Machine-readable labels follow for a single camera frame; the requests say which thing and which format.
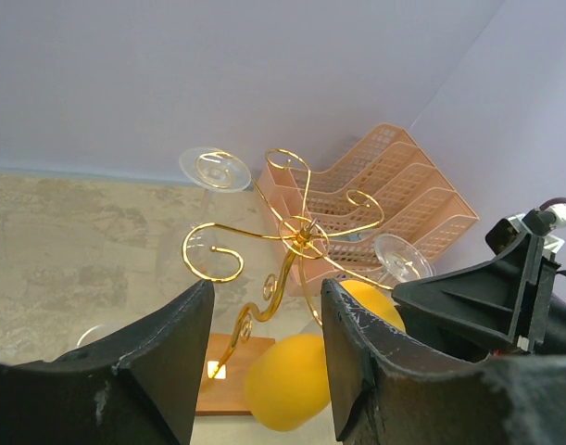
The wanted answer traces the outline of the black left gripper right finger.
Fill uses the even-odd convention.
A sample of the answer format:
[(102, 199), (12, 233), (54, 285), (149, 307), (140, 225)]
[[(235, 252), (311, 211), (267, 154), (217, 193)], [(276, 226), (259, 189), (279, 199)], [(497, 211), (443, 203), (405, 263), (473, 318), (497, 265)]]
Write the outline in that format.
[(321, 286), (335, 436), (344, 444), (566, 444), (566, 355), (478, 363), (434, 350)]

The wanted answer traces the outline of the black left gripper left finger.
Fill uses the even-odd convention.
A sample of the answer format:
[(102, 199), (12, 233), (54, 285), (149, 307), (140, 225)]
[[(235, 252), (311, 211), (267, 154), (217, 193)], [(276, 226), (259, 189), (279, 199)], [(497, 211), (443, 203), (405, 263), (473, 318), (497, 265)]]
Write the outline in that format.
[(0, 444), (187, 444), (214, 307), (201, 280), (52, 362), (0, 363)]

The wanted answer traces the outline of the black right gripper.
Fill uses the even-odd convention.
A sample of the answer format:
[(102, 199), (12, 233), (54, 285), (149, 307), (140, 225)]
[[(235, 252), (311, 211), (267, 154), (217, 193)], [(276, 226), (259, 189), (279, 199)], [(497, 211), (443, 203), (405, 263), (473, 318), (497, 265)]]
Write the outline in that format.
[(492, 260), (396, 285), (401, 306), (488, 351), (544, 342), (556, 271), (545, 238), (522, 233)]

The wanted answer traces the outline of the yellow plastic goblet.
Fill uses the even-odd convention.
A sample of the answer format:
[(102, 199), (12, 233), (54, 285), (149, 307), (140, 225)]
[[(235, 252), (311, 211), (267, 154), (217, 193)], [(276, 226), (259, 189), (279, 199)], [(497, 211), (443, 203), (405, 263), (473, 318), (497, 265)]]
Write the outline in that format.
[(269, 347), (250, 366), (245, 399), (266, 428), (299, 428), (331, 401), (322, 327), (311, 321), (300, 333)]

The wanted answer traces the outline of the clear wine glass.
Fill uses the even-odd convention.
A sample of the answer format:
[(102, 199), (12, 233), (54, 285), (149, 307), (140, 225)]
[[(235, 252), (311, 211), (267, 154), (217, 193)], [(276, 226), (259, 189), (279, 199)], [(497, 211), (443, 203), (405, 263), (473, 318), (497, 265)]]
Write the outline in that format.
[(390, 286), (434, 276), (431, 263), (408, 241), (397, 235), (378, 235), (373, 246), (382, 266), (378, 279), (382, 285)]
[(179, 166), (187, 179), (215, 193), (244, 191), (252, 180), (250, 170), (239, 158), (211, 146), (184, 151)]

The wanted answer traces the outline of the clear wine glass front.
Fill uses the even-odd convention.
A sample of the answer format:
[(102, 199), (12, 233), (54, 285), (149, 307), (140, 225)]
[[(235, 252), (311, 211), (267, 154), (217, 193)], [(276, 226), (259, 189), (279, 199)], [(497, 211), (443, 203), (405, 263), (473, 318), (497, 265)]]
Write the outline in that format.
[(215, 193), (244, 191), (252, 180), (250, 170), (239, 158), (211, 146), (184, 151), (179, 166), (187, 179)]

